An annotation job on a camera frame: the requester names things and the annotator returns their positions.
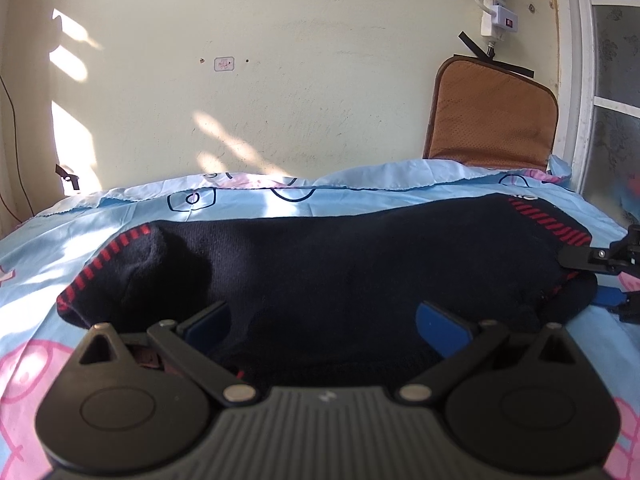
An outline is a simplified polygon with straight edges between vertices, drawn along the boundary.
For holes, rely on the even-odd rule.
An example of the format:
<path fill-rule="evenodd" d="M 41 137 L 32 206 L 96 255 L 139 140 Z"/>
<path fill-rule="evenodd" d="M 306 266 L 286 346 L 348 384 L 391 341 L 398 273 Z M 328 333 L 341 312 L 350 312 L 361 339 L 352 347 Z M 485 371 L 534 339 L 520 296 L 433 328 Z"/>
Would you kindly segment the navy reindeer knit sweater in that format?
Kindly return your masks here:
<path fill-rule="evenodd" d="M 173 222 L 116 235 L 58 295 L 67 323 L 122 333 L 221 302 L 204 352 L 258 387 L 396 387 L 438 362 L 427 302 L 533 333 L 597 290 L 559 251 L 589 231 L 546 202 L 491 194 L 338 217 Z"/>

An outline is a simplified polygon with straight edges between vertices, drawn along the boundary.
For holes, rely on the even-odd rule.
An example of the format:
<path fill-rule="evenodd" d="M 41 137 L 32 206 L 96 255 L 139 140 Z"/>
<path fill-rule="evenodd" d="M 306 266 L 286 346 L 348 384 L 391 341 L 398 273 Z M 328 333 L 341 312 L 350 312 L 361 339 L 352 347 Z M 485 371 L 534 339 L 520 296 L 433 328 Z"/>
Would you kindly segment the light blue cartoon bed sheet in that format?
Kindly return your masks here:
<path fill-rule="evenodd" d="M 492 193 L 542 198 L 580 222 L 594 246 L 623 227 L 568 186 L 565 162 L 549 171 L 488 170 L 408 160 L 347 169 L 314 180 L 213 172 L 70 196 L 1 243 L 1 474 L 39 479 L 50 469 L 36 411 L 81 340 L 55 300 L 112 237 L 151 220 L 340 216 Z"/>

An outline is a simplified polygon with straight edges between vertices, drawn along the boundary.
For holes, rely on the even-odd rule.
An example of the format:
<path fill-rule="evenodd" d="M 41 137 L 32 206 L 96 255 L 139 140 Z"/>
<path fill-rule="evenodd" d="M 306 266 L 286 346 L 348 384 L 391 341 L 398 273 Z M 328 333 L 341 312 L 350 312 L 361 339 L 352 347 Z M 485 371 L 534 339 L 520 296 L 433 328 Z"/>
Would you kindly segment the brown seat cushion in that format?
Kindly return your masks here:
<path fill-rule="evenodd" d="M 489 169 L 547 168 L 558 102 L 538 82 L 469 56 L 436 74 L 423 157 Z"/>

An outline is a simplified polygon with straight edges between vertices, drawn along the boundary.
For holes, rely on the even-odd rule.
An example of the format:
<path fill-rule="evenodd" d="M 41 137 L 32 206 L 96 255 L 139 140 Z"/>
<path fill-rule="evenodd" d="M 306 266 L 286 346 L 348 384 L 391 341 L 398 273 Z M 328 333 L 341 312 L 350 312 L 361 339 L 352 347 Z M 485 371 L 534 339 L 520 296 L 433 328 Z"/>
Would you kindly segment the window frame with frosted glass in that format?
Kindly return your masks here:
<path fill-rule="evenodd" d="M 639 215 L 639 0 L 555 0 L 570 184 L 622 221 Z"/>

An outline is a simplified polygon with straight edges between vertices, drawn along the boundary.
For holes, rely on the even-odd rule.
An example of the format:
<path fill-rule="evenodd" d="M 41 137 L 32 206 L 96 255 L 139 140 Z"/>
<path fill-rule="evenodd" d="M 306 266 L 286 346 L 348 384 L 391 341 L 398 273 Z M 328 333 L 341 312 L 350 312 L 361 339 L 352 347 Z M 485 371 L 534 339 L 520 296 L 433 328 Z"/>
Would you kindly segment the small pink wall sticker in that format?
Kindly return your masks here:
<path fill-rule="evenodd" d="M 215 72 L 232 72 L 235 68 L 235 59 L 233 56 L 220 56 L 214 58 L 213 69 Z"/>

